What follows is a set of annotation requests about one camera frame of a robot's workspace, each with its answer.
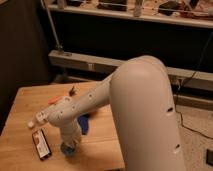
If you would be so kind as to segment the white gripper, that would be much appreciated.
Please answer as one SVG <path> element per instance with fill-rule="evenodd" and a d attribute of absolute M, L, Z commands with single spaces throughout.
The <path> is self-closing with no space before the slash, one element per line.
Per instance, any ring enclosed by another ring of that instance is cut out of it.
<path fill-rule="evenodd" d="M 60 128 L 62 141 L 69 147 L 78 147 L 81 143 L 81 129 L 76 120 Z"/>

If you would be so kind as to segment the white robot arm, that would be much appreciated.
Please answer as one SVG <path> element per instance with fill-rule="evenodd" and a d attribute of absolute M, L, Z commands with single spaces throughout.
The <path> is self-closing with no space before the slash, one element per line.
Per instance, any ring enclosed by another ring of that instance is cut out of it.
<path fill-rule="evenodd" d="M 35 115 L 60 129 L 74 149 L 77 118 L 111 107 L 126 171 L 186 171 L 175 105 L 165 65 L 153 56 L 130 59 L 78 99 L 68 96 Z"/>

